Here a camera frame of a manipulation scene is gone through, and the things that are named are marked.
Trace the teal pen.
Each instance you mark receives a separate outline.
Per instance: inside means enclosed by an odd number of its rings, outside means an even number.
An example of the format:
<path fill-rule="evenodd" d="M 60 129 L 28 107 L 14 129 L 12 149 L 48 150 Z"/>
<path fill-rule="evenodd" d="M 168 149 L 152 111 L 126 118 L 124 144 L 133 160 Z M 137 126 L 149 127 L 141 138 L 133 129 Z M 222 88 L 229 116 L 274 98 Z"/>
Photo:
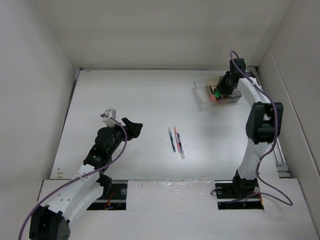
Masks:
<path fill-rule="evenodd" d="M 167 130 L 168 130 L 168 134 L 169 134 L 169 139 L 170 139 L 170 143 L 171 143 L 171 146 L 172 146 L 172 150 L 175 153 L 176 152 L 176 147 L 175 147 L 175 144 L 174 144 L 172 129 L 170 127 L 168 127 Z"/>

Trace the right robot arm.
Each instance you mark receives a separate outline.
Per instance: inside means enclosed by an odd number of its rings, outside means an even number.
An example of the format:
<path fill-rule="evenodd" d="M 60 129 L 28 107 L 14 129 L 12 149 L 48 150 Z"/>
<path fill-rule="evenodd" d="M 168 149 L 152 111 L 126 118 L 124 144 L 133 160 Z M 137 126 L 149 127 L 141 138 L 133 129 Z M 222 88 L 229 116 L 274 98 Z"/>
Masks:
<path fill-rule="evenodd" d="M 256 196 L 261 180 L 259 168 L 262 160 L 275 148 L 281 132 L 284 106 L 274 102 L 246 72 L 243 58 L 231 58 L 229 70 L 209 90 L 213 101 L 223 104 L 241 96 L 250 106 L 245 125 L 247 147 L 243 160 L 235 172 L 227 194 L 233 202 Z"/>

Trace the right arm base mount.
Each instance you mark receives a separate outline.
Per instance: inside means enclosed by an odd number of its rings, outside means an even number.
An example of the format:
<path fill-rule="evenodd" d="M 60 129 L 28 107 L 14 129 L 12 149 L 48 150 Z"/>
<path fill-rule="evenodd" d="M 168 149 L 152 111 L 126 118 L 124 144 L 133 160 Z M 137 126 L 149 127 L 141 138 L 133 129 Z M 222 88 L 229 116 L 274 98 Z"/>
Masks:
<path fill-rule="evenodd" d="M 257 182 L 253 185 L 236 186 L 232 180 L 215 180 L 211 195 L 217 199 L 219 210 L 263 210 Z"/>

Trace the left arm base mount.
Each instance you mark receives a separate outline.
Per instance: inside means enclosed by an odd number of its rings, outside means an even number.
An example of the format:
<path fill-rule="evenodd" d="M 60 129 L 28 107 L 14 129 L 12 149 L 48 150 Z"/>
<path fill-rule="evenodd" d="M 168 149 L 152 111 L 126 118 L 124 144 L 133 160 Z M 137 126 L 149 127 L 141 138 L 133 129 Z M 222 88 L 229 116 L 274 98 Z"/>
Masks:
<path fill-rule="evenodd" d="M 95 200 L 88 208 L 88 211 L 124 211 L 127 205 L 128 181 L 112 181 L 112 188 L 109 195 L 102 196 Z"/>

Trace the green highlighter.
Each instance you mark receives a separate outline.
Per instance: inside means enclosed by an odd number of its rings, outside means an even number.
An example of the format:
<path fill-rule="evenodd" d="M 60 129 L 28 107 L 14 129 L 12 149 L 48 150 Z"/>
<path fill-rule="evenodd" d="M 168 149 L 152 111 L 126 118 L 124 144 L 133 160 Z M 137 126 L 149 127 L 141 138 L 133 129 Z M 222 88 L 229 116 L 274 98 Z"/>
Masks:
<path fill-rule="evenodd" d="M 216 92 L 214 93 L 214 96 L 215 96 L 216 98 L 219 98 L 219 97 L 221 96 L 221 93 L 220 93 L 219 91 L 216 91 Z"/>

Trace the blue pen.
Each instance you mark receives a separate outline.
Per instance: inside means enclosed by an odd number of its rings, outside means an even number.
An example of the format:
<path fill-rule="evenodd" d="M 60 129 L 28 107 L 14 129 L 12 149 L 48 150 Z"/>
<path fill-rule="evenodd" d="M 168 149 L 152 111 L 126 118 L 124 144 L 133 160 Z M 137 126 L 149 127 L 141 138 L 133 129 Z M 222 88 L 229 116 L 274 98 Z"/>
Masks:
<path fill-rule="evenodd" d="M 182 146 L 182 141 L 181 141 L 181 137 L 180 137 L 180 133 L 177 133 L 177 138 L 178 138 L 178 144 L 179 144 L 179 149 L 180 149 L 180 155 L 182 159 L 185 159 L 185 153 L 183 150 L 183 146 Z"/>

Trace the orange pen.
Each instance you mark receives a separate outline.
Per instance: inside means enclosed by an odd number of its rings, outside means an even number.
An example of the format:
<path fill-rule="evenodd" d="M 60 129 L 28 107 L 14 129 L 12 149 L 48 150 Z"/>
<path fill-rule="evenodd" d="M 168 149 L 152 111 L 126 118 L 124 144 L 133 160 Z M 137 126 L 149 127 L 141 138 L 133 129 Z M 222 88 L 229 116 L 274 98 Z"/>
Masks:
<path fill-rule="evenodd" d="M 181 153 L 181 147 L 180 147 L 180 142 L 179 142 L 179 138 L 178 138 L 178 131 L 176 126 L 173 126 L 173 131 L 174 131 L 174 136 L 175 136 L 175 140 L 176 140 L 176 145 L 177 145 L 177 150 L 178 153 Z"/>

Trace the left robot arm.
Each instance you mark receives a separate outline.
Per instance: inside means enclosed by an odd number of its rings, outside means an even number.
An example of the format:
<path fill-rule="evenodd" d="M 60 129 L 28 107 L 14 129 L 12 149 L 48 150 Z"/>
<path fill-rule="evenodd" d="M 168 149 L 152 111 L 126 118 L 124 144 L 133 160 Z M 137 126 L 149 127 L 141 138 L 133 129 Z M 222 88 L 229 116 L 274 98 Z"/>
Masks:
<path fill-rule="evenodd" d="M 105 127 L 97 132 L 75 177 L 53 191 L 56 197 L 47 204 L 41 200 L 30 213 L 29 239 L 67 240 L 72 225 L 98 198 L 107 198 L 112 191 L 112 179 L 104 173 L 115 162 L 112 155 L 121 143 L 136 139 L 143 128 L 126 117 L 118 122 L 102 114 Z"/>

